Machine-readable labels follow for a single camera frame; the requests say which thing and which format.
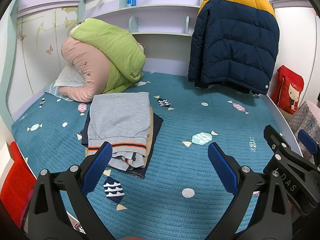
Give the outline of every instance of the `navy folded garment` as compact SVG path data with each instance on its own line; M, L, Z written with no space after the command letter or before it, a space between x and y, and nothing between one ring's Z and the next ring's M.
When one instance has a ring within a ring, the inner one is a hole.
M134 176L134 177L136 177L138 179L144 179L145 178L145 174L146 174L146 171L147 171L147 168L148 168L148 165L149 165L152 153L153 153L153 147L155 145L156 138L157 138L157 135L158 135L158 133L160 131L162 122L163 122L163 119L161 117L159 117L158 115L156 115L155 113L153 113L153 136L152 136L152 143L151 143L150 153L148 155L146 166L144 168L133 168L132 170L127 171L132 176ZM82 134L81 144L84 147L88 147L88 127L89 127L89 123L90 123L90 111L88 111L88 113L87 113L87 119L85 120L84 128L80 132Z

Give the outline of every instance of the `blue gripper pad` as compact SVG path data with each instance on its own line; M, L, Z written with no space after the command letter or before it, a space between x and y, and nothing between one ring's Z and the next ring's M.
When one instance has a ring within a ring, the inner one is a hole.
M225 154L216 143L208 147L208 157L227 192L234 196L238 193L238 180L233 169L225 159Z
M298 132L298 139L312 155L317 154L318 144L304 130Z
M112 158L112 146L110 143L102 145L100 149L94 154L89 155L95 156L95 159L92 161L90 167L87 169L82 179L81 191L83 195L94 191L96 185L99 182L101 175L103 174L105 168L107 167L109 161Z

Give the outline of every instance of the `blue striped pillow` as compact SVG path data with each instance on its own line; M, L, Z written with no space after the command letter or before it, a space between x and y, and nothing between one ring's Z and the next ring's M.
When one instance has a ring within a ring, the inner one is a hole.
M71 98L65 97L62 94L60 94L59 93L59 87L58 86L54 87L54 84L55 84L55 81L53 81L49 86L45 87L43 89L43 91L45 93L52 94L52 95L56 96L57 98L61 98L63 100L69 101L69 102L73 101Z

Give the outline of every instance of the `white dot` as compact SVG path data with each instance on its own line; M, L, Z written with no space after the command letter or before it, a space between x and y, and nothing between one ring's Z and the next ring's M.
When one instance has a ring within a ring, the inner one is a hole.
M184 197L193 197L195 195L195 191L191 188L185 188L184 190L182 190L182 195Z

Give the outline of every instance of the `green blanket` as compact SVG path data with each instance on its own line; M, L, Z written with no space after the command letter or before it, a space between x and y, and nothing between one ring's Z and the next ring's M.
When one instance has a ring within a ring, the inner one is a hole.
M110 59L109 77L102 93L125 91L143 77L146 57L126 30L97 19L86 19L72 37L99 49Z

